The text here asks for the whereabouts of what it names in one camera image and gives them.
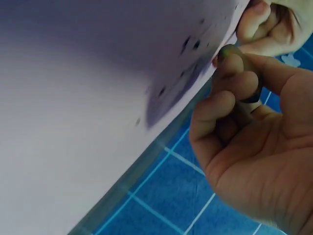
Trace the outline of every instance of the ink stain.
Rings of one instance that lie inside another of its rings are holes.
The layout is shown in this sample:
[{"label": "ink stain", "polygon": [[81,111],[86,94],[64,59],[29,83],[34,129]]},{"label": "ink stain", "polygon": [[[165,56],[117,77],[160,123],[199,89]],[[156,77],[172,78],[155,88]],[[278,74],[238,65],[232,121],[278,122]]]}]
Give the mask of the ink stain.
[{"label": "ink stain", "polygon": [[182,44],[182,48],[181,48],[181,51],[180,51],[180,54],[182,55],[184,53],[184,51],[186,50],[186,47],[187,47],[187,44],[190,40],[191,36],[189,35],[186,40],[184,41],[184,43]]},{"label": "ink stain", "polygon": [[163,87],[162,90],[159,92],[158,97],[160,98],[163,93],[165,92],[166,87]]},{"label": "ink stain", "polygon": [[138,126],[140,124],[140,118],[137,119],[135,126]]},{"label": "ink stain", "polygon": [[197,50],[198,47],[200,46],[200,40],[197,40],[196,43],[194,44],[194,50]]}]

